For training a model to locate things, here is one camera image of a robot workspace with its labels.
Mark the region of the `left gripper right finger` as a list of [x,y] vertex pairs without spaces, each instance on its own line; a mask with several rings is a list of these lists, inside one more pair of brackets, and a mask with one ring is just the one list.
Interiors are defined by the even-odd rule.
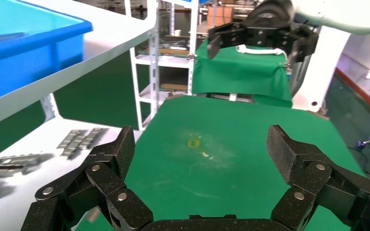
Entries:
[[290,186],[271,219],[291,231],[302,231],[318,207],[332,212],[353,231],[370,231],[370,179],[334,163],[315,145],[293,140],[271,125],[267,152]]

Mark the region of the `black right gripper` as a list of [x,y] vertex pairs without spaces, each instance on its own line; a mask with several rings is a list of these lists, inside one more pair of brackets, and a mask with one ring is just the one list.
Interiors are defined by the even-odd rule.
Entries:
[[213,59],[220,49],[257,45],[268,30],[264,46],[281,49],[291,62],[303,62],[315,52],[318,33],[307,26],[294,28],[295,8],[291,0],[264,0],[248,14],[248,21],[231,22],[208,30],[207,56]]

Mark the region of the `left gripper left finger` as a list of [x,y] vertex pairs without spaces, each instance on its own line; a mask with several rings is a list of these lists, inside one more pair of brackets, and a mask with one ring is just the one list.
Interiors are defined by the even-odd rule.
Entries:
[[80,166],[36,191],[21,230],[69,231],[95,207],[116,231],[142,230],[153,213],[124,182],[134,150],[131,127],[94,147]]

